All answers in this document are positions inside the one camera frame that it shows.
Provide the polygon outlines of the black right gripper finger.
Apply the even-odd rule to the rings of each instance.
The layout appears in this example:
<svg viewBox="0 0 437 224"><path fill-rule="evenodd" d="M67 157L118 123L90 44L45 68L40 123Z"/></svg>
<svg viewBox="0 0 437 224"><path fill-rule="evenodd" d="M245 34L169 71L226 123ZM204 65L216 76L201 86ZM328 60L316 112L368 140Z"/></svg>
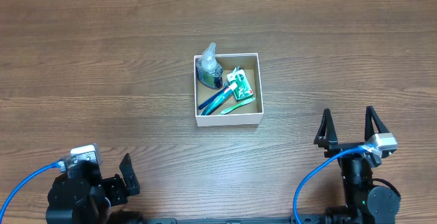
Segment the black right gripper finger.
<svg viewBox="0 0 437 224"><path fill-rule="evenodd" d="M372 106L368 106L366 107L365 114L365 141L380 133L389 133L389 130L380 120L375 109Z"/></svg>
<svg viewBox="0 0 437 224"><path fill-rule="evenodd" d="M319 148L329 148L332 145L338 144L330 109L324 109L322 121L313 143Z"/></svg>

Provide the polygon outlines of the green white floss pack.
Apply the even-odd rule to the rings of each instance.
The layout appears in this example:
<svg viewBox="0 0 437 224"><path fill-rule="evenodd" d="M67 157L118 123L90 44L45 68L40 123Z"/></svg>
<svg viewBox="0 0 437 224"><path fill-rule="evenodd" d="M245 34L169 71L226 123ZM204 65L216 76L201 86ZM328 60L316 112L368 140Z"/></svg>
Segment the green white floss pack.
<svg viewBox="0 0 437 224"><path fill-rule="evenodd" d="M239 66L227 74L227 82L232 85L236 84L236 88L233 90L234 97L237 101L245 100L253 97L253 89L250 86L249 80L246 77L246 73Z"/></svg>

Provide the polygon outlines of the green white toothbrush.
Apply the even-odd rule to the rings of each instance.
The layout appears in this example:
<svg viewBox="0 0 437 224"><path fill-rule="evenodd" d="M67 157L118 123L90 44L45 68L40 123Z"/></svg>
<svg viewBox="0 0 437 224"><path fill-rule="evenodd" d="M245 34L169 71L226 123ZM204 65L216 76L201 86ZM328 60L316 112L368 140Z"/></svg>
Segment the green white toothbrush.
<svg viewBox="0 0 437 224"><path fill-rule="evenodd" d="M244 99L244 100L240 101L239 103L235 104L232 107L228 107L226 109L223 109L219 113L219 115L227 115L227 114L231 113L232 111L234 111L234 110L236 110L236 109L238 109L240 107L243 107L245 105L248 105L248 104L252 103L253 101L255 101L255 97Z"/></svg>

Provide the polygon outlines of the teal toothpaste tube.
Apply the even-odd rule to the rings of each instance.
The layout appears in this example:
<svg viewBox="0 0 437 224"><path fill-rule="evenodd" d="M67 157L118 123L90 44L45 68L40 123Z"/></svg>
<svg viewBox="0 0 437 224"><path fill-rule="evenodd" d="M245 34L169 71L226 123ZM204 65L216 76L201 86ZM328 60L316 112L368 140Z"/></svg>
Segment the teal toothpaste tube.
<svg viewBox="0 0 437 224"><path fill-rule="evenodd" d="M225 91L220 96L218 96L206 108L202 109L201 115L212 114L217 108L219 108L233 94L233 91L236 88L237 88L236 83L229 84L229 87L226 88Z"/></svg>

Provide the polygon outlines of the blue disposable razor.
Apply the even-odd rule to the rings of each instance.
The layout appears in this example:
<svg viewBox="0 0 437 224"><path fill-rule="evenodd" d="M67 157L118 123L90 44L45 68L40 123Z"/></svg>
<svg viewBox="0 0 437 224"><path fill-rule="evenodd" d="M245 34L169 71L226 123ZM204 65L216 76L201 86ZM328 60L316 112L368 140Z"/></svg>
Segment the blue disposable razor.
<svg viewBox="0 0 437 224"><path fill-rule="evenodd" d="M229 83L226 82L223 84L223 89L218 91L217 93L215 93L213 96L211 96L210 98L208 98L206 101L204 101L203 103L201 103L197 108L199 110L202 110L204 108L206 108L211 102L213 102L218 96L220 96L226 88L229 87Z"/></svg>

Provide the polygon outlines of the clear soap pump bottle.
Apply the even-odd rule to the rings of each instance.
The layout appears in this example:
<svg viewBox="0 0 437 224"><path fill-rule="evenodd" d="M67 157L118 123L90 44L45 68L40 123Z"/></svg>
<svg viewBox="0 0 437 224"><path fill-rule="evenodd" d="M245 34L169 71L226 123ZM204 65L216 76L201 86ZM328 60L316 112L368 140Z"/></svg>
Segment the clear soap pump bottle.
<svg viewBox="0 0 437 224"><path fill-rule="evenodd" d="M206 87L220 89L223 86L223 67L216 60L216 44L212 42L196 61L198 80Z"/></svg>

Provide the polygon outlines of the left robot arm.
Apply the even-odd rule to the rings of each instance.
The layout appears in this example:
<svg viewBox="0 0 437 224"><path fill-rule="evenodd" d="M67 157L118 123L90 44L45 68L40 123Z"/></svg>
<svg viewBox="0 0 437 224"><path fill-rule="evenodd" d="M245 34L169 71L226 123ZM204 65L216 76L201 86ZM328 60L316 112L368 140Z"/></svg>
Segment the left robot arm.
<svg viewBox="0 0 437 224"><path fill-rule="evenodd" d="M71 155L61 161L61 175L48 193L46 222L79 223L145 223L139 212L111 212L113 206L128 203L141 187L132 167L130 154L119 164L120 174L103 178L95 152Z"/></svg>

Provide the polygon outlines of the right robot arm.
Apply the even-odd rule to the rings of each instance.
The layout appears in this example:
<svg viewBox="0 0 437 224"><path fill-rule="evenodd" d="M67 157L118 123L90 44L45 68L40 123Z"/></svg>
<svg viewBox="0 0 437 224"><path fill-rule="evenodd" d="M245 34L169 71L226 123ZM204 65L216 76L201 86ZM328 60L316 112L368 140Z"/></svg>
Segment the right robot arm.
<svg viewBox="0 0 437 224"><path fill-rule="evenodd" d="M388 181L374 178L372 169L397 150L397 140L372 106L366 108L363 142L339 143L329 109L324 109L314 144L324 157L338 162L345 204L329 207L319 218L325 224L394 223L401 195Z"/></svg>

